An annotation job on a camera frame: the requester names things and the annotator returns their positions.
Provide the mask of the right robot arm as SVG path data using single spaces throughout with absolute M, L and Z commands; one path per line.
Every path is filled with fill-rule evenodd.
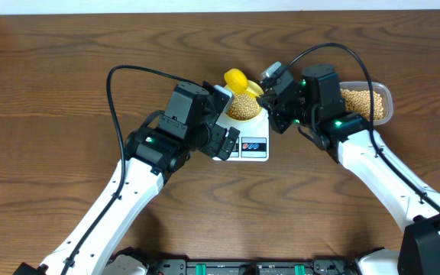
M 309 139 L 357 176 L 403 232 L 398 251 L 385 248 L 354 260 L 359 274 L 440 274 L 440 192 L 424 183 L 383 142 L 370 122 L 345 108 L 338 75 L 328 64 L 310 66 L 296 81 L 286 66 L 261 75 L 259 103 L 273 130 L 309 129 Z

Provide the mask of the yellow plastic measuring scoop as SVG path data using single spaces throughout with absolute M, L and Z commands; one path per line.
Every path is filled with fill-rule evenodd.
M 258 84 L 249 80 L 239 69 L 230 69 L 224 74 L 227 87 L 235 94 L 247 94 L 252 98 L 263 95 L 264 92 Z

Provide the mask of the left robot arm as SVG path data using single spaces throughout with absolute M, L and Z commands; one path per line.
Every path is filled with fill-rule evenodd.
M 178 82 L 166 110 L 128 135 L 112 178 L 66 240 L 38 267 L 22 263 L 15 272 L 101 274 L 132 222 L 193 151 L 229 158 L 240 132 L 217 120 L 232 101 L 221 86 Z

